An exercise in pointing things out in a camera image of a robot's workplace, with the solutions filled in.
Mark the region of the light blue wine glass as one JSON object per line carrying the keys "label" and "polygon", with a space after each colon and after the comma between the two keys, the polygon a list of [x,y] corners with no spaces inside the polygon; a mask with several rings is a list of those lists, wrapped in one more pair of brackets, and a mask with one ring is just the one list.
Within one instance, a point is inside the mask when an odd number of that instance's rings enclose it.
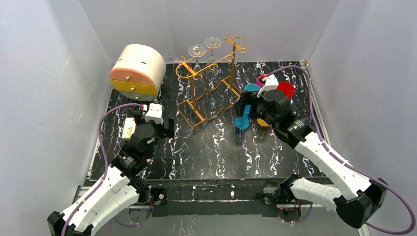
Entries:
{"label": "light blue wine glass", "polygon": [[260,87],[257,84],[247,84],[243,91],[244,92],[259,92],[260,91]]}

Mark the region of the yellow wine glass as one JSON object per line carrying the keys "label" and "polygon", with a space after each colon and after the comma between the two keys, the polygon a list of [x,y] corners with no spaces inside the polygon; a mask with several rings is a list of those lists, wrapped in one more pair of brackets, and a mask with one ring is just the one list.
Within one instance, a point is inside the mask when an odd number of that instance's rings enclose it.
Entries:
{"label": "yellow wine glass", "polygon": [[264,121],[262,118],[257,118],[257,123],[262,127],[269,127],[269,124]]}

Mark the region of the red wine glass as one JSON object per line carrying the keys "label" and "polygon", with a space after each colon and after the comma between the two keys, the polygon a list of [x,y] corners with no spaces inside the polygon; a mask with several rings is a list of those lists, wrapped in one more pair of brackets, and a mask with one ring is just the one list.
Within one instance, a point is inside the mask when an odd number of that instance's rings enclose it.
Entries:
{"label": "red wine glass", "polygon": [[286,81],[279,82],[277,86],[277,90],[282,91],[286,97],[289,99],[292,98],[292,96],[295,94],[295,88],[294,86]]}

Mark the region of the magenta wine glass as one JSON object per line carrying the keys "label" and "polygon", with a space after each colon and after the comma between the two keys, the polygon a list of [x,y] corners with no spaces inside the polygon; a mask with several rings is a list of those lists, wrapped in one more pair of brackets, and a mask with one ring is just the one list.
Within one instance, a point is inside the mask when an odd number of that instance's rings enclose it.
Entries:
{"label": "magenta wine glass", "polygon": [[267,80],[268,75],[267,74],[262,74],[257,78],[256,84],[262,88],[265,86],[266,84],[266,80]]}

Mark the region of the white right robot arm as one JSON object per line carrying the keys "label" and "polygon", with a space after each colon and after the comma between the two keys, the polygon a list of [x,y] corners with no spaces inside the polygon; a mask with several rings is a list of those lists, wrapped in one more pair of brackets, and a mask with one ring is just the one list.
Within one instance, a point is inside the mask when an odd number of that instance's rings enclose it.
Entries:
{"label": "white right robot arm", "polygon": [[337,161],[324,148],[326,143],[319,139],[308,119],[293,112],[284,92],[273,89],[257,96],[252,89],[244,90],[237,102],[236,113],[234,124],[237,128],[246,129],[251,119],[262,119],[281,141],[307,157],[334,185],[315,183],[293,174],[280,183],[275,192],[276,199],[286,202],[307,200],[322,205],[356,229],[382,206],[387,189],[378,181],[349,169],[346,161]]}

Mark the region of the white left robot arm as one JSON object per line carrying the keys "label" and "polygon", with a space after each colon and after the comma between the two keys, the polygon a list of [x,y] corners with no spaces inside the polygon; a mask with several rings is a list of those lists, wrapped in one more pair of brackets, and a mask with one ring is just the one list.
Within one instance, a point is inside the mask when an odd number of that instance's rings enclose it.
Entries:
{"label": "white left robot arm", "polygon": [[119,212],[134,205],[152,206],[158,199],[151,185],[139,176],[164,138],[175,133],[175,118],[134,115],[135,129],[103,175],[75,203],[48,218],[53,236],[93,236]]}

